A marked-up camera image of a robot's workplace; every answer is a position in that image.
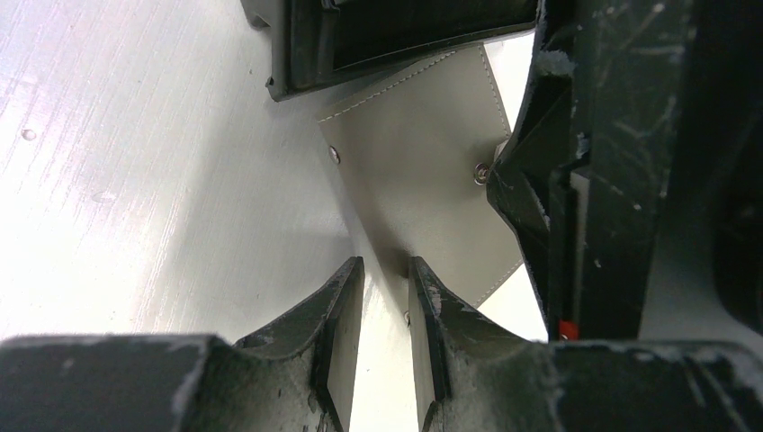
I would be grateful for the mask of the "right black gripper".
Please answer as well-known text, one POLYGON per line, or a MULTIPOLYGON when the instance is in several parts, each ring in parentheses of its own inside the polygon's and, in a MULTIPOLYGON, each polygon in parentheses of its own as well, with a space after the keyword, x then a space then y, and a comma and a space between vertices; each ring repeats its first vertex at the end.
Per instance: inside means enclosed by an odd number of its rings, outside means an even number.
POLYGON ((538 5, 487 197, 552 340, 762 339, 762 4, 694 33, 688 1, 538 5))

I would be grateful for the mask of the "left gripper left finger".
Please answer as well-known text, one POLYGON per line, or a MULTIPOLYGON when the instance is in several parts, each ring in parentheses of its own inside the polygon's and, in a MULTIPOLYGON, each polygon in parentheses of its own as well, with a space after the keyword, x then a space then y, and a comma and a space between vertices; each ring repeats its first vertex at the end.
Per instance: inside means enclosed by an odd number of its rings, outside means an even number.
POLYGON ((4 431, 346 431, 364 289, 347 259, 229 344, 211 334, 47 335, 1 345, 4 431))

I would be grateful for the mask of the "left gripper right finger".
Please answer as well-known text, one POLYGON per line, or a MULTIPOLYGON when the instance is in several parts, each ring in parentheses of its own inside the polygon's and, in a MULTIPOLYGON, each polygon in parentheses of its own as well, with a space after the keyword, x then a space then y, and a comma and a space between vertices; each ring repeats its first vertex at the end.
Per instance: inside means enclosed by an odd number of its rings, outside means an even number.
POLYGON ((538 343, 408 262, 422 431, 759 431, 762 363, 718 342, 538 343))

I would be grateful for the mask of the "grey leather card holder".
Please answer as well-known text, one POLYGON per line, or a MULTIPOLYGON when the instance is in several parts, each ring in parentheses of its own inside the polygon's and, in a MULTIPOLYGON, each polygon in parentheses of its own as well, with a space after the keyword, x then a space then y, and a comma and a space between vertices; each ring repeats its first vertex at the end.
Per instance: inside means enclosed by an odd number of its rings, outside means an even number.
POLYGON ((472 306, 521 265, 487 201, 511 129, 484 47, 417 61, 323 108, 316 123, 366 260, 365 321, 404 324, 412 257, 472 306))

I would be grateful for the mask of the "black plastic card box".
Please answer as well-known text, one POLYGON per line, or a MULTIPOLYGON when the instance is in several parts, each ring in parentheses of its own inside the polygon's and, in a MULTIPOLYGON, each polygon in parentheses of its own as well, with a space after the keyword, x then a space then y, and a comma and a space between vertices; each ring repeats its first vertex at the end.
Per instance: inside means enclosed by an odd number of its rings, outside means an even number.
POLYGON ((250 0, 249 25, 270 31, 266 83, 276 102, 450 48, 534 28, 527 0, 250 0))

